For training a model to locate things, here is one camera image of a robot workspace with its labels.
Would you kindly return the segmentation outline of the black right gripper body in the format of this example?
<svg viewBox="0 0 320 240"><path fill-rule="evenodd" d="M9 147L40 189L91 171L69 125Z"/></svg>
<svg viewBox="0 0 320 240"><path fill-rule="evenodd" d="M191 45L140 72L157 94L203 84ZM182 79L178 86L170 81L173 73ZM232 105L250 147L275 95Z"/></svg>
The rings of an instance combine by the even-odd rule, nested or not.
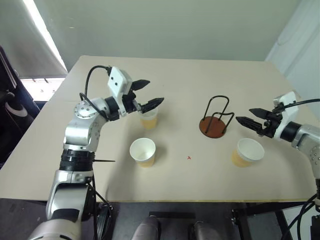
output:
<svg viewBox="0 0 320 240"><path fill-rule="evenodd" d="M266 136L273 138L282 119L282 110L275 108L272 111L269 111L268 117L263 123L264 128L262 126L262 130L258 133L258 135L261 137Z"/></svg>

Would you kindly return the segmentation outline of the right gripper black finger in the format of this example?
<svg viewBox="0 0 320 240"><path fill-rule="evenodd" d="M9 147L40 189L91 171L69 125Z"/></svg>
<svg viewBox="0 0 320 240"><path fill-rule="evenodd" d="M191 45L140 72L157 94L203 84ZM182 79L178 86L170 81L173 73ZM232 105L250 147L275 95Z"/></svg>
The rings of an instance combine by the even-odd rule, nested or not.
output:
<svg viewBox="0 0 320 240"><path fill-rule="evenodd" d="M246 127L246 128L248 128L250 130L253 130L256 133L259 133L263 129L261 123L256 122L251 118L248 118L248 117L245 117L245 116L237 116L235 119L243 127Z"/></svg>
<svg viewBox="0 0 320 240"><path fill-rule="evenodd" d="M249 111L256 117L263 120L266 120L269 115L269 111L262 108L251 108Z"/></svg>

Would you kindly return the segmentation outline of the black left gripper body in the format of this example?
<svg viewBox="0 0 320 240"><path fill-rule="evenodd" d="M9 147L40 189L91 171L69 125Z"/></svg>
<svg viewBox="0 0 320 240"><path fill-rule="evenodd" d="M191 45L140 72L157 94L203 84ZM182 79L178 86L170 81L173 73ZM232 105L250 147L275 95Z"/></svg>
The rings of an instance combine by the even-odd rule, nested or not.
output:
<svg viewBox="0 0 320 240"><path fill-rule="evenodd" d="M122 103L128 114L136 111L139 112L141 110L140 104L136 101L136 95L134 91L132 91L132 86L128 93L122 96Z"/></svg>

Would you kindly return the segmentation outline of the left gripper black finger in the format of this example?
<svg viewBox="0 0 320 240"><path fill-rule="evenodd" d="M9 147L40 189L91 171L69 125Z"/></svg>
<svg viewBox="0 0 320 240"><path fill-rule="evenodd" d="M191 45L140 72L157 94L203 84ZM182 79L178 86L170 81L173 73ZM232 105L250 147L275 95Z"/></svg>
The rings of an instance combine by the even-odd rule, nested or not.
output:
<svg viewBox="0 0 320 240"><path fill-rule="evenodd" d="M150 83L149 80L145 80L145 79L139 79L136 81L133 81L131 84L131 90L132 91L138 91L143 89L145 86L147 86Z"/></svg>
<svg viewBox="0 0 320 240"><path fill-rule="evenodd" d="M164 97L158 97L154 98L152 100L149 100L146 104L141 105L141 112L147 113L153 109L155 109L157 106L159 106L163 101Z"/></svg>

